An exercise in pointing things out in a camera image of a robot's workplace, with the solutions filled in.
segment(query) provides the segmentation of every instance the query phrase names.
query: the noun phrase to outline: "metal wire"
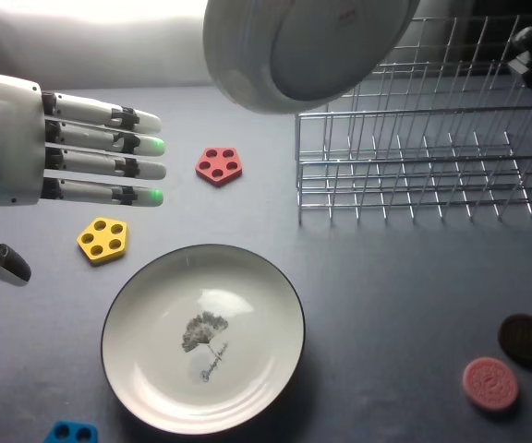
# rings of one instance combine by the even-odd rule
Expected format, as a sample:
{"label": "metal wire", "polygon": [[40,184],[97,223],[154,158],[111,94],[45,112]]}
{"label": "metal wire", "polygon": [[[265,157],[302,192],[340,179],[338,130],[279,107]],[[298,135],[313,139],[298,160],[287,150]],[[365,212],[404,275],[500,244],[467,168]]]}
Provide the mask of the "metal wire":
{"label": "metal wire", "polygon": [[530,24],[416,18],[362,83],[296,115],[299,222],[305,210],[415,221],[423,210],[444,220],[462,208],[471,220],[491,208],[501,220],[520,205],[532,215],[532,91],[506,65],[513,36]]}

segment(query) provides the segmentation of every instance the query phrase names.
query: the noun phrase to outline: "plate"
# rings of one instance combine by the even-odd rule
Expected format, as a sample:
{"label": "plate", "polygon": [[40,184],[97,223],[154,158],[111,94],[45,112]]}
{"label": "plate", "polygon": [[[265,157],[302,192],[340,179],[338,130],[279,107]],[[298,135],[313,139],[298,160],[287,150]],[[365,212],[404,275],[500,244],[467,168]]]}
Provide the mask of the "plate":
{"label": "plate", "polygon": [[419,0],[211,0],[204,56],[250,111],[295,114],[358,84],[404,35]]}
{"label": "plate", "polygon": [[305,318],[293,285],[244,249],[159,257],[114,300],[102,334],[116,397],[143,422],[210,434],[263,411],[296,370]]}

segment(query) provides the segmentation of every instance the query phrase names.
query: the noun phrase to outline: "gray table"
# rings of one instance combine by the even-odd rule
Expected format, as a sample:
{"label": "gray table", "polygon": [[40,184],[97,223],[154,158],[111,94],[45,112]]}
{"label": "gray table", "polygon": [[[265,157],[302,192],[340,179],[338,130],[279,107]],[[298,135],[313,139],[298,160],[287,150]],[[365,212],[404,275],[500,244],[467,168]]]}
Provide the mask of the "gray table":
{"label": "gray table", "polygon": [[[413,225],[379,213],[308,214],[297,224],[293,119],[250,114],[213,89],[73,91],[158,114],[167,152],[159,209],[44,201],[0,208],[0,242],[32,266],[0,282],[0,443],[40,442],[59,419],[98,426],[102,443],[195,441],[127,413],[106,384],[100,335],[128,278],[185,245],[224,243],[263,255],[295,285],[307,344],[284,396],[207,441],[532,442],[532,372],[513,365],[518,413],[490,420],[461,390],[465,365],[491,355],[509,314],[532,314],[532,221],[438,217]],[[235,147],[244,175],[199,180],[207,147]],[[78,234],[97,216],[129,223],[127,256],[93,269]]]}

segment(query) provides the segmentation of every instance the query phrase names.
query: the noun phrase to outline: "dark brown cookie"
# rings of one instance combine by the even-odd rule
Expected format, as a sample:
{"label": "dark brown cookie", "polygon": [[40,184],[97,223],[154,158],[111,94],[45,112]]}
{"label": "dark brown cookie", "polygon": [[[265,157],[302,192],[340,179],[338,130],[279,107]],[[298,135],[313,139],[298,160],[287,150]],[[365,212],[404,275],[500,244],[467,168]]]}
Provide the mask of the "dark brown cookie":
{"label": "dark brown cookie", "polygon": [[498,342],[517,363],[532,366],[532,316],[515,314],[506,318],[500,326]]}

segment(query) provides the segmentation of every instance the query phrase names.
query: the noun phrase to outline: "robotic hand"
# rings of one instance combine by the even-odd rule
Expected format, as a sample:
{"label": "robotic hand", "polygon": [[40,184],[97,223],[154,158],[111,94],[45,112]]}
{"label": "robotic hand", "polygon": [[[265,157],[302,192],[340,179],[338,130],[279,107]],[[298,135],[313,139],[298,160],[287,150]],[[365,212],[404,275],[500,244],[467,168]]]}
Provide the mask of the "robotic hand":
{"label": "robotic hand", "polygon": [[[40,198],[159,206],[157,189],[51,178],[45,169],[161,180],[165,168],[158,162],[79,150],[159,156],[163,141],[141,134],[160,128],[152,114],[0,76],[0,206],[33,205]],[[21,285],[30,274],[19,254],[0,244],[0,280]]]}

